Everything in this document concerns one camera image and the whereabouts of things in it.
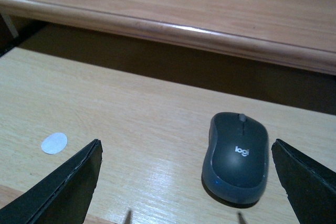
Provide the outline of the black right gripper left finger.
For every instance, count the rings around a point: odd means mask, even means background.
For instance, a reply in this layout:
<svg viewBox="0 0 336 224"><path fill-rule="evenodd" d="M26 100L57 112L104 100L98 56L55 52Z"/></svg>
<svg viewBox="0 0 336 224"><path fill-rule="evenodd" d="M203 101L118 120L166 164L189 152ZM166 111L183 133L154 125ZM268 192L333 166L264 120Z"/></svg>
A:
<svg viewBox="0 0 336 224"><path fill-rule="evenodd" d="M83 223L102 163L98 139L1 209L1 223Z"/></svg>

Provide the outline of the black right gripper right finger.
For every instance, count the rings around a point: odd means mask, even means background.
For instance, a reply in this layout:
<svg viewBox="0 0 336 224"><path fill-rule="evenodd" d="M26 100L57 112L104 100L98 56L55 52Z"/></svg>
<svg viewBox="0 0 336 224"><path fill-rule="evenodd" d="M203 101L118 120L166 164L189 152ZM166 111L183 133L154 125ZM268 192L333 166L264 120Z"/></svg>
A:
<svg viewBox="0 0 336 224"><path fill-rule="evenodd" d="M335 172L277 139L272 157L300 223L335 223Z"/></svg>

